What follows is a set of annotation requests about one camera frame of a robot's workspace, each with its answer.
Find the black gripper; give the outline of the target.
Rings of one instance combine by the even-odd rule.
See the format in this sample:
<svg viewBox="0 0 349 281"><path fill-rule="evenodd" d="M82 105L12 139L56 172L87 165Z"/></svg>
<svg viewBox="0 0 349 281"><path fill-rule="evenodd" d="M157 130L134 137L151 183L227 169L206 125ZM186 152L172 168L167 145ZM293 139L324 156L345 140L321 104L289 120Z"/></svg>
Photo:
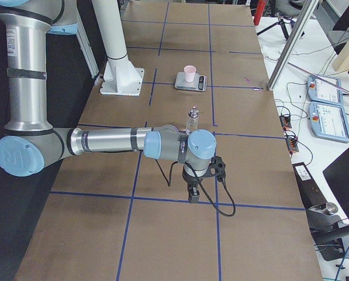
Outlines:
<svg viewBox="0 0 349 281"><path fill-rule="evenodd" d="M200 193L197 188L199 185L198 181L202 181L205 177L211 176L210 168L203 170L195 170L194 172L188 165L184 165L182 170L182 177L187 183L188 189L188 201L190 203L198 203L200 198Z"/></svg>

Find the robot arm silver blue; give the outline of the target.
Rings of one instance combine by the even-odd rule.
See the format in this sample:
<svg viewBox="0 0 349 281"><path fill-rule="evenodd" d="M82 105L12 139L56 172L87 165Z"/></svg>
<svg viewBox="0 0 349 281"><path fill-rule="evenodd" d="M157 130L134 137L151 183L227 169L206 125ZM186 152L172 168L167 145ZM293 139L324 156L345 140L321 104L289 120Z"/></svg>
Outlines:
<svg viewBox="0 0 349 281"><path fill-rule="evenodd" d="M8 92L8 79L3 76L7 64L4 30L0 20L0 138L5 134L3 126L15 102ZM92 95L93 81L86 77L86 64L77 50L75 37L63 39L51 35L44 49L50 53L49 89L44 97L44 108L54 136L69 132L80 123L87 128L114 130L137 125L173 125L174 119L184 114L186 105L181 100L172 99L164 90L157 90L153 95L145 92L139 98L104 96L99 98L103 108L90 107L87 99ZM102 179L106 179L108 190L127 191L133 186L141 156L140 152L130 150L85 153L81 156L66 154L66 163L80 163L81 167L71 167L61 173L60 185L65 191L71 191L87 183L96 190L102 186ZM59 167L60 162L53 162L42 171L26 177L12 176L0 167L0 205L44 201Z"/></svg>

